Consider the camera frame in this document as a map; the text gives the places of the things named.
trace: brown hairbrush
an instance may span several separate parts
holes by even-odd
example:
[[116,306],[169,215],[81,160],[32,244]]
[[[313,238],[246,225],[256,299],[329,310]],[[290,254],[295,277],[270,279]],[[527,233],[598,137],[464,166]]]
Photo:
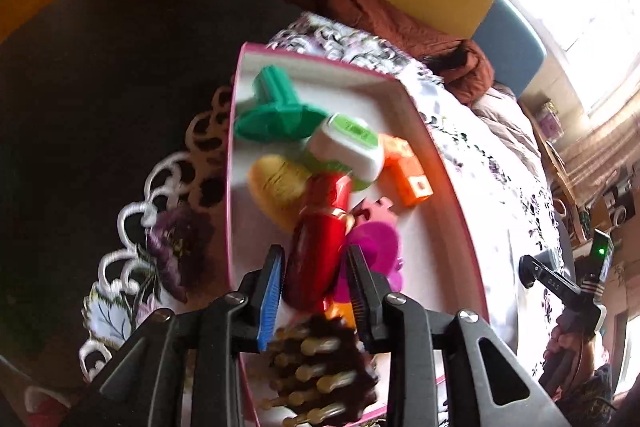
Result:
[[283,427],[303,423],[341,427],[362,418],[375,403],[378,377],[353,329],[340,318],[314,315],[292,328],[276,331],[269,344],[273,378],[270,387],[278,397],[261,406],[288,407],[296,417]]

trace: black mount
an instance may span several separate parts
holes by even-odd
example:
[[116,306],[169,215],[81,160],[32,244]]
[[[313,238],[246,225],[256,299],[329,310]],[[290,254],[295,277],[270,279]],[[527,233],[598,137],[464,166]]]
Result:
[[[531,288],[540,281],[565,306],[562,313],[562,329],[580,333],[590,340],[600,329],[607,309],[600,302],[607,280],[613,255],[613,243],[609,235],[594,231],[594,239],[589,254],[589,270],[580,287],[569,279],[551,270],[543,259],[525,255],[520,259],[518,275],[525,288]],[[569,377],[575,353],[567,349],[554,354],[544,365],[539,383],[549,396],[555,396],[558,387]]]
[[[390,427],[438,425],[434,349],[443,352],[452,427],[568,427],[478,314],[427,311],[390,292],[358,247],[350,248],[348,261],[358,334],[370,353],[391,353]],[[189,349],[198,350],[191,427],[240,427],[238,355],[258,351],[266,282],[283,265],[282,248],[272,247],[262,270],[247,274],[238,292],[189,314],[155,311],[95,377],[61,427],[180,426]]]

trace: metal screw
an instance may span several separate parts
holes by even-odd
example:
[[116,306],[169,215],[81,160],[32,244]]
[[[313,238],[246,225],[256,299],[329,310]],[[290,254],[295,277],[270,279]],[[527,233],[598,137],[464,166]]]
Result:
[[156,310],[151,314],[151,320],[153,320],[153,322],[162,323],[167,322],[167,320],[169,320],[173,316],[174,312],[172,312],[170,309],[160,308],[159,310]]
[[478,314],[471,310],[461,310],[458,312],[458,316],[465,322],[473,323],[478,321]]
[[246,297],[240,292],[231,292],[225,295],[225,301],[229,304],[238,305],[242,304],[246,300]]
[[406,302],[406,297],[401,293],[388,293],[385,299],[389,304],[393,304],[393,306],[400,306]]

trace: orange toy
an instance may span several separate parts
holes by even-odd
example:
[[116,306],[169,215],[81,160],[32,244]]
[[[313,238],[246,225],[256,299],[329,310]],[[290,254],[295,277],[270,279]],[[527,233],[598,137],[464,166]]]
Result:
[[396,182],[405,206],[414,206],[433,194],[422,165],[406,140],[380,134],[385,149],[385,168]]
[[348,327],[355,329],[356,319],[353,316],[353,308],[351,308],[350,302],[341,303],[341,302],[331,301],[331,302],[326,302],[326,304],[327,304],[327,308],[324,312],[324,316],[326,318],[331,320],[331,319],[334,319],[335,317],[342,317],[344,318],[344,321]]

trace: blue cushion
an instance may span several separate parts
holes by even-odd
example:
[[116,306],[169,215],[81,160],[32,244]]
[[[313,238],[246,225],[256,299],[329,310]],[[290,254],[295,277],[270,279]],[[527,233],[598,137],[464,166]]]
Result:
[[508,0],[494,0],[471,37],[495,70],[495,80],[520,96],[545,60],[540,37]]

